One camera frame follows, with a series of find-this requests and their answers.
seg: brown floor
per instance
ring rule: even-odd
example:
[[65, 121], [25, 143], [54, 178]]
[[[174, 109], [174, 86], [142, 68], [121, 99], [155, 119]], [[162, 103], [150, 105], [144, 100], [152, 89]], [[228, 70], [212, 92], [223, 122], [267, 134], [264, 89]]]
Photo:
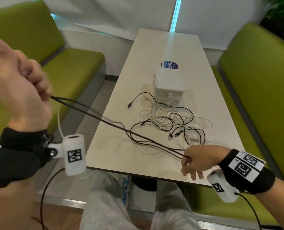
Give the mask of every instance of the brown floor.
[[[52, 204], [43, 205], [43, 219], [46, 230], [79, 230], [80, 220], [83, 214], [82, 209], [58, 206]], [[40, 204], [34, 203], [32, 216], [40, 220]], [[30, 220], [29, 230], [42, 230], [41, 224], [36, 220]], [[151, 222], [132, 218], [132, 223], [141, 230], [148, 230]]]

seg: white lid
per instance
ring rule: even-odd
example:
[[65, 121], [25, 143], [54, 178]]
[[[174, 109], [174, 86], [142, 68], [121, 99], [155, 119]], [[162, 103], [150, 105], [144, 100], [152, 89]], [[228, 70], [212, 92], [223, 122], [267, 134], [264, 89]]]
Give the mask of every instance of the white lid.
[[156, 88], [185, 92], [186, 85], [178, 69], [159, 67], [155, 70]]

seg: white tracker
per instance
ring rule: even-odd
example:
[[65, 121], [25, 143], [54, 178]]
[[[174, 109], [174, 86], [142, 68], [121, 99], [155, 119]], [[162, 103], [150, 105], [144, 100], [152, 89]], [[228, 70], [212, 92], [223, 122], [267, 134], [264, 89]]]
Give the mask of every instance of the white tracker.
[[212, 171], [208, 176], [207, 180], [215, 189], [219, 197], [226, 203], [234, 203], [236, 202], [238, 195], [234, 194], [239, 193], [235, 187], [229, 185], [226, 181], [223, 171], [221, 169], [217, 169]]
[[83, 135], [65, 136], [62, 147], [66, 175], [74, 176], [83, 173], [86, 170], [86, 151]]

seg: pants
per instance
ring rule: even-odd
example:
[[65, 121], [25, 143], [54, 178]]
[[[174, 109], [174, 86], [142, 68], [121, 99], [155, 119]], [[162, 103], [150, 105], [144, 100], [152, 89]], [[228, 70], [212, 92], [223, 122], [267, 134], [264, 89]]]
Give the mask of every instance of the pants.
[[[119, 182], [107, 172], [92, 175], [80, 230], [137, 230], [131, 223]], [[151, 230], [201, 229], [179, 187], [173, 182], [157, 181], [155, 213]]]

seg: qr code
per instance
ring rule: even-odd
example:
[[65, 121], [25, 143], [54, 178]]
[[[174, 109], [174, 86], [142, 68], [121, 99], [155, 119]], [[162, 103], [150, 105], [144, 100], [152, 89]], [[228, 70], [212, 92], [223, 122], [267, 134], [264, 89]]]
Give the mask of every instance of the qr code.
[[251, 165], [256, 165], [258, 160], [256, 160], [254, 157], [251, 157], [250, 155], [245, 155], [243, 158], [246, 162], [250, 163]]
[[242, 176], [246, 177], [252, 169], [243, 162], [239, 162], [238, 165], [234, 168], [234, 170], [240, 173]]
[[216, 190], [217, 193], [224, 192], [224, 189], [220, 186], [219, 183], [212, 184], [212, 186]]
[[67, 157], [69, 163], [82, 160], [81, 149], [68, 151]]

